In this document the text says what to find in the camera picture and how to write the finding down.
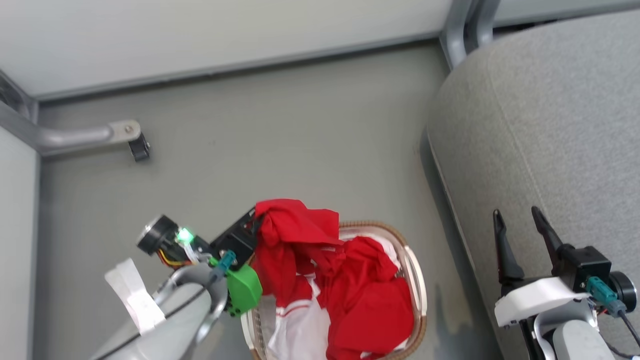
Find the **laundry basket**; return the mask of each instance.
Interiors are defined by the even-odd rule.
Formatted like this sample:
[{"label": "laundry basket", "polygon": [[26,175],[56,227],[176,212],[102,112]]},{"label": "laundry basket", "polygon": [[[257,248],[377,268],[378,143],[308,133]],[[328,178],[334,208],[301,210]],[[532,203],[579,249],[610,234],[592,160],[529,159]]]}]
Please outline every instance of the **laundry basket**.
[{"label": "laundry basket", "polygon": [[[420,265],[413,251],[400,233],[389,225],[373,221],[343,222],[340,224],[340,239],[350,240],[355,236],[377,236],[393,244],[401,269],[398,276],[404,277],[410,288],[413,307],[413,331],[406,347],[385,356],[386,360],[401,360],[414,352],[427,329],[427,292]],[[267,344],[275,328],[276,306],[273,297],[263,297],[260,304],[245,313],[242,318],[244,340],[256,360],[277,360]]]}]

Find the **black cable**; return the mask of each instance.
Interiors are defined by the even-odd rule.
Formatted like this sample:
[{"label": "black cable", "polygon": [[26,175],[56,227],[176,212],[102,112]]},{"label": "black cable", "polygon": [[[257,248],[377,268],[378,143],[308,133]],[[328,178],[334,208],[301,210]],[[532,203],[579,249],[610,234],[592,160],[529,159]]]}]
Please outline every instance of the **black cable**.
[{"label": "black cable", "polygon": [[[173,315],[178,313],[178,311],[180,311],[180,310],[184,309],[185,307],[187,307],[190,303],[192,303],[195,299],[197,299],[200,295],[202,295],[202,293],[205,291],[205,289],[206,288],[202,288],[202,289],[198,290],[198,292],[193,294],[190,298],[188,298],[187,301],[183,302],[180,306],[176,307],[175,309],[169,311],[164,317],[166,319],[169,319],[170,317],[172,317]],[[118,345],[117,347],[113,348],[112,350],[107,351],[106,353],[104,353],[104,355],[101,355],[100,357],[96,358],[95,360],[105,360],[109,356],[112,356],[113,354],[115,354],[118,351],[122,350],[128,344],[131,344],[135,339],[138,339],[139,337],[140,337],[140,333],[137,333],[134,336],[131,336],[129,339],[124,341],[122,344]]]},{"label": "black cable", "polygon": [[623,359],[633,359],[634,356],[636,355],[631,355],[631,354],[625,354],[624,352],[618,350],[617,348],[613,347],[613,345],[611,345],[607,340],[604,341],[607,346],[609,347],[609,350],[611,350],[612,353],[616,354],[617,356],[622,357]]},{"label": "black cable", "polygon": [[628,327],[629,331],[631,332],[631,335],[633,335],[634,339],[636,340],[636,343],[640,347],[640,336],[638,336],[636,329],[631,324],[631,321],[629,321],[629,319],[627,318],[627,314],[625,314],[625,311],[624,310],[618,311],[618,315],[620,315],[620,318],[622,318],[622,321],[625,322],[625,325]]}]

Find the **red cloth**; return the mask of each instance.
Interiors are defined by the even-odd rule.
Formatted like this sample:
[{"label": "red cloth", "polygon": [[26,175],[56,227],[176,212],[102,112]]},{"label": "red cloth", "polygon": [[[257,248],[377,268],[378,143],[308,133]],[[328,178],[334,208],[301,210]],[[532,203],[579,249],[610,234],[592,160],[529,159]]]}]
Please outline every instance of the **red cloth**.
[{"label": "red cloth", "polygon": [[356,237],[344,244],[346,259],[333,275],[318,275],[320,306],[331,318],[329,360],[384,356],[413,329],[411,295],[397,267],[375,240]]},{"label": "red cloth", "polygon": [[307,209],[299,200],[268,200],[255,209],[257,217],[264,215],[253,265],[264,294],[272,293],[278,307],[300,294],[310,298],[310,285],[296,273],[315,272],[318,303],[331,319],[327,359],[359,360],[362,352],[375,359],[409,337],[409,287],[395,277],[398,269],[378,242],[339,240],[338,214]]},{"label": "red cloth", "polygon": [[313,260],[318,271],[332,274],[339,259],[344,259],[338,213],[307,209],[300,200],[277,199],[255,205],[256,218],[262,215],[253,267],[263,294],[273,294],[276,305],[285,307],[292,301],[295,286],[305,286],[296,282],[296,273],[315,272]]}]

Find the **gray fabric seat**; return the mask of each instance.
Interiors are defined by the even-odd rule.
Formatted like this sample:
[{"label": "gray fabric seat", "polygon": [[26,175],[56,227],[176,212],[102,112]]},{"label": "gray fabric seat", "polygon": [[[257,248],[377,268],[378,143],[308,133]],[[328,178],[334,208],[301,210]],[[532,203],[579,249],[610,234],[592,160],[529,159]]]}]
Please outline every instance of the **gray fabric seat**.
[{"label": "gray fabric seat", "polygon": [[[571,20],[505,37],[456,68],[428,135],[483,301],[506,359],[519,329],[498,329],[492,211],[527,276],[549,276],[539,206],[565,242],[594,245],[640,284],[640,12]],[[640,309],[630,316],[640,328]],[[621,320],[603,337],[640,353]]]}]

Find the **cable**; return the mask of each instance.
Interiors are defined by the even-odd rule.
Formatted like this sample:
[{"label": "cable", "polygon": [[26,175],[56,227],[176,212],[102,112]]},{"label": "cable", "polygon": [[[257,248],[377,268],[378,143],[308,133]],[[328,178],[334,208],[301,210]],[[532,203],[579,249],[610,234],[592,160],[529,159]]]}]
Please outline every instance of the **cable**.
[{"label": "cable", "polygon": [[164,251],[162,249],[158,249],[157,253],[158,253],[158,256],[160,257],[160,260],[165,265],[170,266],[170,267],[175,267],[175,266],[182,267],[182,266],[191,264],[190,261],[172,261],[172,260],[169,260],[168,257],[166,257],[166,255],[164,254]]},{"label": "cable", "polygon": [[[180,310],[182,310],[185,307],[187,307],[188,305],[190,305],[190,303],[192,303],[195,299],[197,299],[200,295],[202,295],[202,293],[205,291],[205,289],[206,289],[206,287],[198,290],[198,292],[196,292],[190,298],[188,298],[187,301],[183,302],[180,306],[176,307],[175,309],[169,311],[165,315],[165,318],[169,319],[170,317],[172,317],[173,315],[178,313]],[[101,355],[100,357],[96,358],[95,360],[105,360],[109,356],[112,356],[113,354],[115,354],[118,351],[120,351],[123,348],[125,348],[128,344],[132,343],[135,339],[138,339],[139,337],[140,337],[140,333],[137,333],[134,336],[131,336],[129,339],[126,339],[123,343],[121,343],[117,347],[107,351],[106,353],[104,353],[104,355]]]},{"label": "cable", "polygon": [[628,327],[629,331],[631,332],[631,335],[633,335],[634,339],[636,340],[636,343],[638,344],[638,346],[640,346],[640,336],[638,336],[636,329],[627,318],[625,311],[624,310],[618,311],[618,315],[620,315],[620,318],[622,318],[622,321],[625,322],[625,325]]},{"label": "cable", "polygon": [[180,244],[184,249],[184,253],[187,254],[187,258],[189,258],[189,260],[191,260],[192,263],[197,264],[199,261],[198,254],[196,254],[196,252],[193,250],[191,243],[180,243]]},{"label": "cable", "polygon": [[609,347],[609,350],[611,350],[612,353],[616,354],[617,356],[622,357],[623,359],[633,359],[634,356],[639,356],[639,355],[626,354],[626,353],[618,350],[617,348],[615,348],[607,340],[605,340],[604,342],[607,344],[607,346]]}]

